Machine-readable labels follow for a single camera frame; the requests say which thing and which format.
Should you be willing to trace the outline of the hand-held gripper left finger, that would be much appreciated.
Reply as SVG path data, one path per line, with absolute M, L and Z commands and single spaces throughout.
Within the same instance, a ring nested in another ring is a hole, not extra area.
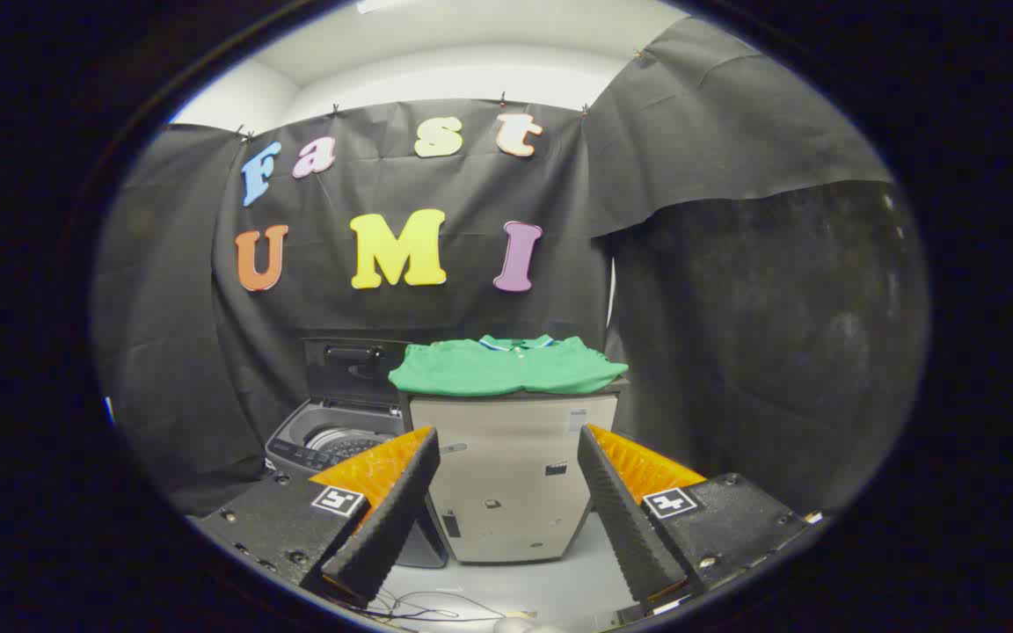
M 440 465 L 437 430 L 397 436 L 315 474 L 272 474 L 194 521 L 270 577 L 353 608 L 397 564 Z

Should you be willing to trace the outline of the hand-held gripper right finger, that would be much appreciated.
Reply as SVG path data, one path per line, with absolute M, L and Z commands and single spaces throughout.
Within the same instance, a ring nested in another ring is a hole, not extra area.
M 715 592 L 809 528 L 741 474 L 705 477 L 592 424 L 580 429 L 578 462 L 624 582 L 645 608 Z

